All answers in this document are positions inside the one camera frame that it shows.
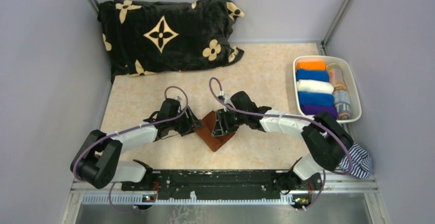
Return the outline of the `brown towel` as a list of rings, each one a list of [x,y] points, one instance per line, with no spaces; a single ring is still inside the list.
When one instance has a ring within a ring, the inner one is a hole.
[[[227,134],[225,136],[213,137],[212,131],[216,123],[215,111],[210,111],[205,115],[201,122],[203,124],[200,128],[195,128],[194,132],[200,137],[200,139],[209,147],[212,152],[216,152],[220,147],[222,147],[227,141],[234,137],[234,133]]]

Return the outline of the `orange polka dot towel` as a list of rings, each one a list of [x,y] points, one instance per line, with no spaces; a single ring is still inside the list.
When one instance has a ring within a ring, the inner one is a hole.
[[[329,82],[335,91],[346,91],[347,86],[343,78],[342,68],[338,64],[328,64],[326,71],[329,75]]]

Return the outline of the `orange blue patterned towel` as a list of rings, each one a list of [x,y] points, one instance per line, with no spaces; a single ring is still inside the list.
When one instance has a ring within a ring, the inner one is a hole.
[[[334,106],[338,113],[338,120],[351,119],[351,98],[348,92],[339,90],[333,92]]]

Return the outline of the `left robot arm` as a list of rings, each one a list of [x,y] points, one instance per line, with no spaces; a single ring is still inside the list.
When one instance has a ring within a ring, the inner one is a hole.
[[[111,134],[91,131],[70,170],[76,179],[96,189],[115,182],[132,182],[141,190],[148,190],[154,183],[152,168],[139,160],[121,161],[120,156],[138,146],[162,140],[170,131],[184,136],[201,127],[203,123],[189,106],[182,108],[179,100],[167,98],[160,110],[135,127]]]

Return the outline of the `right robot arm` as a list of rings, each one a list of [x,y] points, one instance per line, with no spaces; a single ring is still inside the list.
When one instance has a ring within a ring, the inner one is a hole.
[[[234,133],[246,125],[253,130],[300,137],[304,141],[309,152],[276,178],[280,191],[304,188],[310,177],[324,170],[334,171],[342,159],[352,162],[350,149],[354,141],[327,112],[298,116],[269,106],[258,107],[244,91],[232,96],[220,92],[215,98],[224,107],[216,111],[213,137]]]

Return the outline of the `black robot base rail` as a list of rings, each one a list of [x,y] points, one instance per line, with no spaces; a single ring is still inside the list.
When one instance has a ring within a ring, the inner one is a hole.
[[[123,191],[150,191],[147,202],[162,204],[271,204],[308,206],[323,178],[308,180],[289,170],[154,170],[140,182],[123,182]]]

